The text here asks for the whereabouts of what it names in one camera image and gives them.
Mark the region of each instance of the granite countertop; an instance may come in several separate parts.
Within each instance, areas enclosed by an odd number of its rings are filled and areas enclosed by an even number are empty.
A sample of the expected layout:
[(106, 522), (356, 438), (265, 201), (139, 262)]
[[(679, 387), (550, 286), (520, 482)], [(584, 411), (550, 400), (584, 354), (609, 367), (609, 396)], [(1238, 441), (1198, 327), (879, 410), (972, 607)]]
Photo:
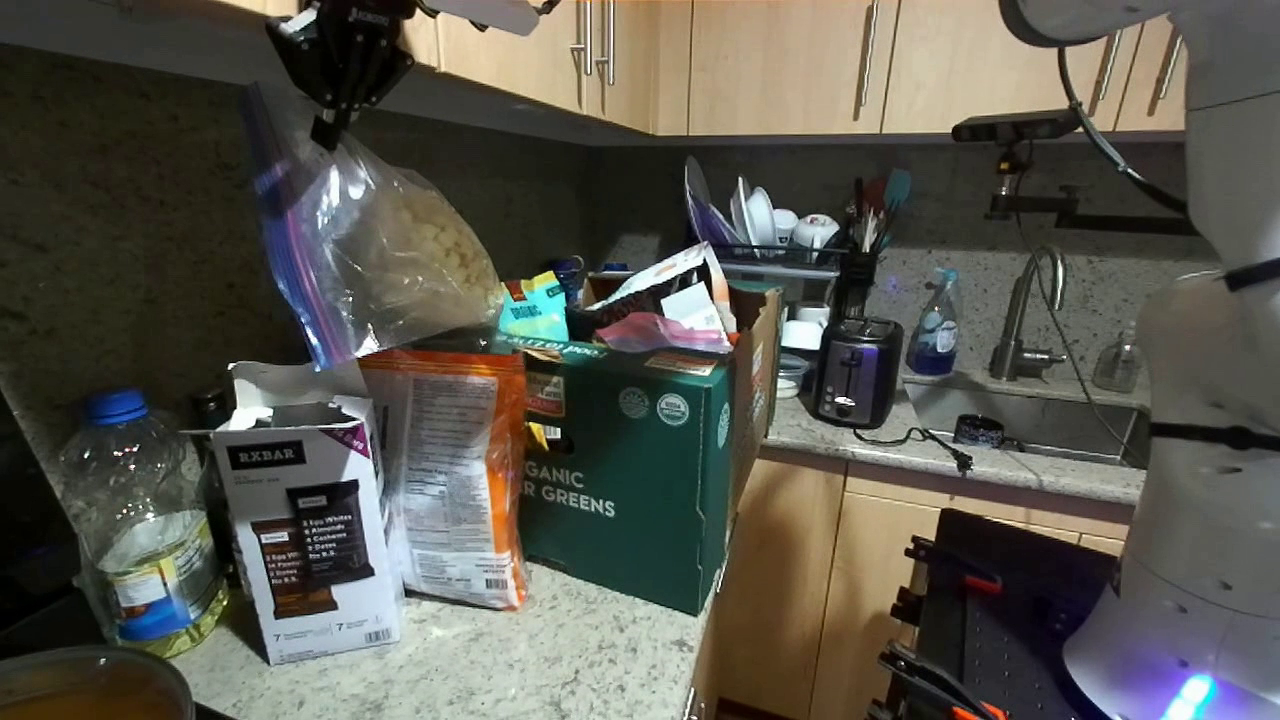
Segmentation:
[[(902, 391), (889, 420), (879, 430), (864, 430), (862, 438), (902, 441), (908, 438), (908, 430), (920, 430), (920, 417)], [(930, 478), (956, 478), (956, 486), (1001, 486), (1001, 490), (1052, 493), (1072, 501), (1105, 501), (1105, 504), (1136, 504), (1146, 490), (1146, 474), (1129, 464), (1091, 464), (1091, 461), (964, 445), (964, 453), (972, 456), (972, 474), (962, 478), (956, 461), (934, 441), (908, 441), (908, 445), (867, 445), (867, 441), (857, 441), (848, 430), (809, 417), (809, 410), (797, 396), (779, 396), (764, 448), (812, 453), (812, 456), (831, 456), (831, 461), (852, 461), (872, 469), (879, 464), (879, 469), (903, 469), (903, 474), (930, 474)]]
[(520, 614), (408, 596), (389, 647), (265, 665), (247, 603), (176, 655), (193, 698), (237, 720), (275, 717), (637, 717), (687, 712), (709, 614), (686, 616), (534, 566)]

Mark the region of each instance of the kitchen sink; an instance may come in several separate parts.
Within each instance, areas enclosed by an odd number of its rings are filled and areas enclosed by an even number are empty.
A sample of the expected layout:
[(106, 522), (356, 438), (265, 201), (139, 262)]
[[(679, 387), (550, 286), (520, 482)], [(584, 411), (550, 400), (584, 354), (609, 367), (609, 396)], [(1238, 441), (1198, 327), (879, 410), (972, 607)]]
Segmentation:
[(1006, 426), (1006, 448), (1149, 469), (1149, 411), (1084, 396), (1028, 396), (972, 377), (903, 380), (923, 430), (956, 441), (962, 417)]

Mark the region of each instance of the blue bottle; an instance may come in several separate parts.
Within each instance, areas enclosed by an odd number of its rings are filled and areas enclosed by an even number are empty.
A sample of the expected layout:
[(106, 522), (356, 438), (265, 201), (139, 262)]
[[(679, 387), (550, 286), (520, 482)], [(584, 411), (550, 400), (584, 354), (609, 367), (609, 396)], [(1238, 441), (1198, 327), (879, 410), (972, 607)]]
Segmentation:
[(962, 349), (962, 311), (956, 311), (956, 267), (941, 267), (934, 278), (934, 298), (913, 327), (908, 367), (920, 377), (950, 377), (956, 367)]

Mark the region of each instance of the faucet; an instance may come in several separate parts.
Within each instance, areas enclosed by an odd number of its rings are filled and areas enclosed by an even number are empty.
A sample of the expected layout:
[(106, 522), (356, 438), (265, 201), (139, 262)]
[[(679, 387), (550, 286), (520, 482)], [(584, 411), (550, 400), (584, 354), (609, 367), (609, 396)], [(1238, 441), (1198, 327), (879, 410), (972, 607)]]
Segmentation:
[(1019, 380), (1019, 377), (1039, 377), (1045, 367), (1062, 363), (1064, 356), (1058, 356), (1052, 349), (1028, 349), (1026, 344), (1026, 315), (1028, 315), (1028, 302), (1035, 292), (1035, 278), (1039, 263), (1048, 262), (1052, 278), (1048, 278), (1048, 311), (1064, 310), (1064, 292), (1069, 292), (1069, 263), (1058, 248), (1035, 248), (1026, 263), (1026, 274), (1013, 282), (1009, 292), (1009, 310), (1006, 310), (1006, 327), (1001, 339), (994, 349), (994, 363), (988, 372), (997, 380)]

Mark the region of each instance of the green box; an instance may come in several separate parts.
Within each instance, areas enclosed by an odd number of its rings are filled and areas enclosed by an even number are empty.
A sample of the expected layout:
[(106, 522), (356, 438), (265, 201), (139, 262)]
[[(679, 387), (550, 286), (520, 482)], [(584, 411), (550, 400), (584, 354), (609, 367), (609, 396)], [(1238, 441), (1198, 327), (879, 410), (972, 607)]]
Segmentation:
[(687, 354), (534, 363), (534, 410), (564, 441), (525, 453), (525, 558), (697, 616), (727, 553), (727, 363)]

